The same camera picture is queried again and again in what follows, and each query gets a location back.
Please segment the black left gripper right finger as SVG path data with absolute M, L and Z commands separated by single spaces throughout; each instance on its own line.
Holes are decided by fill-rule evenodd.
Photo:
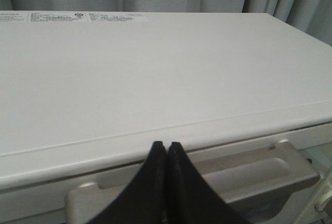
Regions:
M 248 223 L 203 179 L 179 142 L 168 150 L 165 198 L 168 223 Z

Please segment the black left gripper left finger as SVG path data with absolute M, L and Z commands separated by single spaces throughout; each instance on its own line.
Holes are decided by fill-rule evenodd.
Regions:
M 153 142 L 130 183 L 88 223 L 162 223 L 166 158 L 163 143 Z

